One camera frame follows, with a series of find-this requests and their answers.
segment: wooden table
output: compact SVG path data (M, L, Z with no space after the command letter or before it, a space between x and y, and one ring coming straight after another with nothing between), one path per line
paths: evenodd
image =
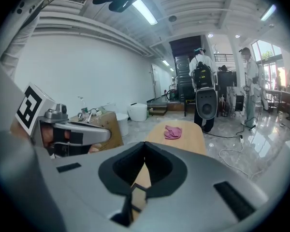
M271 99L269 101L270 104L272 104L272 107L277 108L277 113L279 112L281 106L287 102L290 102L290 93L285 91L279 91L279 90L271 90L266 89L266 94L271 95Z
M165 139L164 132L166 131L166 125L182 128L182 136L179 139L175 140ZM154 127L154 129L147 136L146 141L162 145L168 145L193 153L206 155L205 142L202 130L200 126L190 121L163 121ZM151 186L149 172L145 164L139 172L139 175L135 179L135 183L145 188Z

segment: glass door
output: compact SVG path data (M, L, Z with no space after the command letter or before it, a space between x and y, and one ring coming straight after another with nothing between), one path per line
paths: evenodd
M285 67L279 67L278 68L278 71L279 71L279 76L280 76L280 79L281 79L281 85L286 87L286 71L285 71Z
M268 64L264 64L265 88L271 89L270 69Z
M276 85L276 63L270 63L270 70L271 70L271 89L275 89Z

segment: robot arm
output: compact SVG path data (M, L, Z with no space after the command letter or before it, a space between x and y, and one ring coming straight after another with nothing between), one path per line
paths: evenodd
M68 148L69 150L63 150L63 155L66 156L86 153L88 151L82 150L82 147L105 142L111 137L107 129L69 121L67 107L63 104L56 104L32 83L26 88L25 98L16 113L16 119L35 146L39 147L44 146L43 127L51 126L53 147Z

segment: pink cloth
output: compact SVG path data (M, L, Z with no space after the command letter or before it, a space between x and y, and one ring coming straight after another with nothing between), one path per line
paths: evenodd
M182 135L182 129L179 127L165 126L167 131L164 132L165 139L178 139Z

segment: white bucket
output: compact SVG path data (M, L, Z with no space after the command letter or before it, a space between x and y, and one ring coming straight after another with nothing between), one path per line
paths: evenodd
M132 121L145 121L147 119L147 105L141 103L130 105L128 113Z
M129 127L128 127L128 115L127 114L116 114L120 134L122 137L127 136L129 133Z

